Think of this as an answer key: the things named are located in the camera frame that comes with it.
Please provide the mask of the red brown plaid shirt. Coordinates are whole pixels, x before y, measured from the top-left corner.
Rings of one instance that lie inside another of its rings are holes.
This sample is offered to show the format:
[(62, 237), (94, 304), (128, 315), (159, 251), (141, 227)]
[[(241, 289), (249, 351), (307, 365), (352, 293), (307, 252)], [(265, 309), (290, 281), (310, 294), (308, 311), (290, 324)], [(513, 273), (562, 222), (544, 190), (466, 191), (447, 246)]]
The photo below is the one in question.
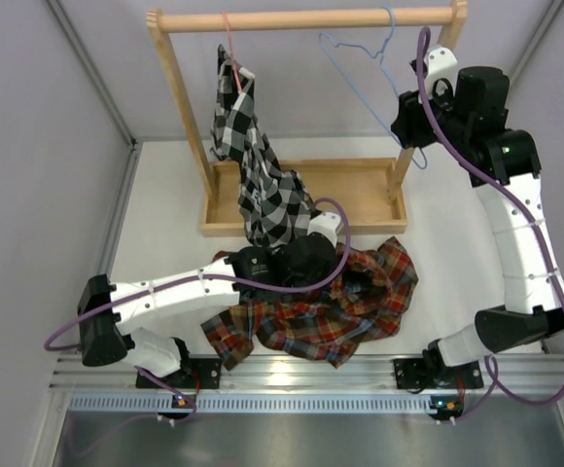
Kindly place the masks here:
[(319, 291), (235, 305), (201, 330), (227, 370), (252, 353), (255, 341), (338, 368), (362, 343), (399, 333), (417, 284), (413, 261), (392, 236), (376, 249), (351, 250), (341, 274)]

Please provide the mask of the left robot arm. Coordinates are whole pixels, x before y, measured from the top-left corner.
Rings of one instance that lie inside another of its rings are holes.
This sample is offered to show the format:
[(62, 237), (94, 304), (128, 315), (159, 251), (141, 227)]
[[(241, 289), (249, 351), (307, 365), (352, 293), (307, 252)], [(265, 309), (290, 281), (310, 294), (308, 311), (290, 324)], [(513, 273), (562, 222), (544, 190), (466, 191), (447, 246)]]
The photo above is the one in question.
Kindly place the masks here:
[(186, 345), (156, 334), (151, 324), (195, 312), (209, 319), (231, 306), (271, 302), (324, 280), (337, 264), (334, 242), (311, 233), (275, 249), (244, 247), (193, 272), (151, 281), (113, 284), (96, 275), (77, 306), (79, 315), (97, 312), (79, 324), (82, 363), (94, 368), (124, 361), (181, 387), (191, 375)]

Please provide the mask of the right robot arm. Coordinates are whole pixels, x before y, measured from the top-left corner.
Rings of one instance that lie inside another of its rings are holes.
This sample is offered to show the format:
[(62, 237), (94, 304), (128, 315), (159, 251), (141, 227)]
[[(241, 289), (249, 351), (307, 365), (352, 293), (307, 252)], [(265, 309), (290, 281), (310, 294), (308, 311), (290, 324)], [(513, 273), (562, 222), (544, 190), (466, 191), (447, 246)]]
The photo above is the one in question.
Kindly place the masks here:
[(564, 279), (541, 200), (541, 162), (532, 135), (507, 126), (510, 80), (495, 67), (461, 69), (456, 78), (417, 67), (418, 89), (399, 97), (393, 132), (407, 149), (434, 143), (468, 172), (498, 249), (505, 298), (471, 325), (432, 342), (424, 377), (448, 385), (459, 367), (564, 334)]

